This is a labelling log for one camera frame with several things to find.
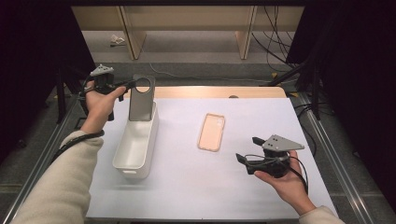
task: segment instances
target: white sleeve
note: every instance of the white sleeve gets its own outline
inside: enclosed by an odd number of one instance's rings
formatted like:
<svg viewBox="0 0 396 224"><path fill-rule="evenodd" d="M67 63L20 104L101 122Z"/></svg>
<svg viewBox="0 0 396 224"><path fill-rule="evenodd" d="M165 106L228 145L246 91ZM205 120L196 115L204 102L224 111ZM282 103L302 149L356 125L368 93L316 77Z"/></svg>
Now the white sleeve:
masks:
<svg viewBox="0 0 396 224"><path fill-rule="evenodd" d="M300 224L339 224L344 223L336 217L332 210L326 206L318 207L308 213L303 214L299 218Z"/></svg>
<svg viewBox="0 0 396 224"><path fill-rule="evenodd" d="M83 134L71 133L62 145ZM12 223L84 223L102 145L103 139L93 138L67 149L37 181Z"/></svg>

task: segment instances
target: cable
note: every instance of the cable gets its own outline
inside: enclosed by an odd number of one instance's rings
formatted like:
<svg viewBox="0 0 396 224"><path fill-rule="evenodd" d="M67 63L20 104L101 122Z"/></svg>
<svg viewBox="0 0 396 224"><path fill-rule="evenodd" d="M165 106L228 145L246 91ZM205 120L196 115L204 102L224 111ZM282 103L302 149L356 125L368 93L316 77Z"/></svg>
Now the cable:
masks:
<svg viewBox="0 0 396 224"><path fill-rule="evenodd" d="M267 15L267 18L268 18L268 20L269 20L269 22L270 22L270 24L271 24L271 26L272 26L272 28L273 28L273 33L272 33L272 35L271 35L271 37L269 37L270 38L270 42L271 42L271 40L273 39L273 36L274 36L274 33L276 34L276 38L277 38L277 43L279 44L279 48L280 48L280 50L282 51L282 54L283 54L283 57L285 57L285 58L287 58L286 57L286 55L285 55L285 53L283 52L283 49L286 51L286 53L288 54L288 56L289 56L289 51L286 49L286 45L283 43L283 41L282 41L282 39L280 38L280 36L279 36L279 33L278 33L278 30L277 30L277 16L278 16L278 12L279 12L279 7L278 6L275 6L274 7L274 14L275 14L275 22L273 23L272 22L272 20L271 20L271 18L270 18L270 16L269 16L269 14L268 14L268 11L267 11L267 9L266 9L266 7L264 7L264 11L265 11L265 14ZM288 32L286 32L286 34L289 36L289 38L290 38L290 40L292 41L292 38L291 38L291 36L289 35L289 33Z"/></svg>
<svg viewBox="0 0 396 224"><path fill-rule="evenodd" d="M312 107L312 104L306 104L306 105L297 105L294 107L294 109L297 109L299 107L304 106L304 109L297 115L297 119L300 122L301 127L303 128L304 132L309 136L309 138L312 140L312 143L314 145L313 151L312 151L312 156L315 157L317 155L317 151L318 151L318 146L317 143L314 139L314 137L309 133L309 131L305 128L305 126L301 123L300 118L302 116L302 114L306 111L309 111Z"/></svg>
<svg viewBox="0 0 396 224"><path fill-rule="evenodd" d="M272 56L274 56L275 58L277 58L278 60L280 60L282 63L288 65L291 68L294 68L294 66L286 63L285 60L279 58L278 56L276 56L271 50L269 50L268 48L266 48L262 43L260 43L260 41L256 38L256 36L252 33L253 38L256 40L256 42L260 45L260 47L262 47L265 51L267 51L267 53L271 54Z"/></svg>
<svg viewBox="0 0 396 224"><path fill-rule="evenodd" d="M289 36L290 40L293 41L293 38L291 38L289 32L286 32L286 34Z"/></svg>
<svg viewBox="0 0 396 224"><path fill-rule="evenodd" d="M302 176L300 173L298 173L296 170L294 170L293 168L291 168L291 167L289 167L289 166L287 166L287 167L288 167L288 169L290 169L292 172L294 172L294 174L297 175L297 176L301 179L301 181L302 181L303 184L304 184L305 192L306 192L306 194L308 194L308 186L309 186L309 185L308 185L308 175L306 174L305 166L304 166L304 164L303 164L299 159L297 159L297 158L295 158L295 157L290 157L290 158L297 160L297 161L303 166L303 170L304 170L304 174L305 174L305 179L304 179L303 176Z"/></svg>
<svg viewBox="0 0 396 224"><path fill-rule="evenodd" d="M87 139L92 139L92 138L103 136L104 134L105 134L105 131L101 130L99 133L87 133L87 134L84 134L84 135L81 135L79 137L69 140L67 143L65 143L63 146L61 146L61 148L59 148L55 152L55 155L53 155L53 157L52 157L51 163L53 163L56 159L58 159L58 157L60 157L70 147L73 147L76 144L83 142Z"/></svg>
<svg viewBox="0 0 396 224"><path fill-rule="evenodd" d="M266 34L265 32L262 32L268 39L271 39L271 36L269 36L268 34ZM272 41L273 42L275 42L275 43L277 43L277 44L281 44L281 45L283 45L283 46L286 46L286 47L288 47L288 48L290 48L290 45L287 45L287 44L285 44L285 43L280 43L280 42L278 42L278 41L276 41L276 40L274 40L274 39L272 39Z"/></svg>
<svg viewBox="0 0 396 224"><path fill-rule="evenodd" d="M193 77L193 76L187 76L187 77L179 77L176 75L173 75L171 73L167 73L167 72L161 72L161 71L157 71L151 63L149 63L149 66L151 67L152 71L154 71L155 73L158 74L165 74L168 75L170 77L178 77L178 78L197 78L197 79L220 79L220 80L229 80L229 81L258 81L258 82L271 82L271 81L265 81L265 80L258 80L258 79L249 79L249 78L226 78L226 77Z"/></svg>

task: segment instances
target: white tabletop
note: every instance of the white tabletop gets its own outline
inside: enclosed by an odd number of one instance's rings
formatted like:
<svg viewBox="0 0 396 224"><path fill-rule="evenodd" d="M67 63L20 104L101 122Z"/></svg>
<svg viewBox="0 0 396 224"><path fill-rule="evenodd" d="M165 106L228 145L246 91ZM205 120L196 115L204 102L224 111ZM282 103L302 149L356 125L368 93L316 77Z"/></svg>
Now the white tabletop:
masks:
<svg viewBox="0 0 396 224"><path fill-rule="evenodd" d="M309 196L336 214L318 167L287 98L155 99L160 116L150 174L128 180L112 166L128 118L129 99L115 105L105 127L87 218L252 221L298 218L266 183L248 175L235 153L263 155L251 137L278 134L305 145L298 151ZM218 152L197 147L206 113L224 115Z"/></svg>

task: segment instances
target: pink phone case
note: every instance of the pink phone case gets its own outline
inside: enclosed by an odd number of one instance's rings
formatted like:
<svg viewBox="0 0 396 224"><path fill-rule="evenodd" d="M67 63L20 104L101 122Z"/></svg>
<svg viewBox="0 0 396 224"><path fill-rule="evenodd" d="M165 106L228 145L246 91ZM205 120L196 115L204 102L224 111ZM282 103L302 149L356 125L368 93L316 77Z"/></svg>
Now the pink phone case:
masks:
<svg viewBox="0 0 396 224"><path fill-rule="evenodd" d="M201 134L198 139L198 148L218 151L220 148L225 118L222 115L208 113L205 116Z"/></svg>

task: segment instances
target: metal frame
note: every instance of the metal frame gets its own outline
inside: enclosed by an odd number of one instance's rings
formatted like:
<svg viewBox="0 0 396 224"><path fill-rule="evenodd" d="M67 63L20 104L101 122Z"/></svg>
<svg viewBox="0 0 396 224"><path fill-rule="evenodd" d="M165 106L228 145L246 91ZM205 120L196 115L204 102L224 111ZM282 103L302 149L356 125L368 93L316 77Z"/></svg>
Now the metal frame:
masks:
<svg viewBox="0 0 396 224"><path fill-rule="evenodd" d="M62 122L58 123L52 132L52 135L49 138L46 146L44 147L43 152L41 153L40 157L35 164L32 172L29 174L26 182L23 184L20 193L18 194L17 198L15 199L14 203L9 208L6 218L4 219L3 223L8 224L12 221L15 215L18 213L21 205L29 195L30 191L37 183L38 179L44 174L47 168L50 165L50 161L52 159L52 155L54 154L56 144L61 140L62 130L66 125L68 118L70 117L73 109L78 104L77 96L73 95L70 98L69 109L64 116Z"/></svg>
<svg viewBox="0 0 396 224"><path fill-rule="evenodd" d="M302 104L311 103L305 93L301 93L300 95L301 95L300 100ZM315 130L315 133L320 143L323 146L326 156L329 159L329 162L332 165L335 174L337 175L337 179L340 182L340 185L343 188L346 197L348 198L350 205L352 206L353 211L355 212L355 215L359 223L374 223L374 220L370 215L370 212L368 211L366 203L359 194L356 186L353 184L352 179L347 173L346 167L341 162L340 157L338 156L337 151L332 145L332 141L327 135L320 120L317 120L315 115L311 111L308 111L307 115L309 120L311 121L311 124Z"/></svg>

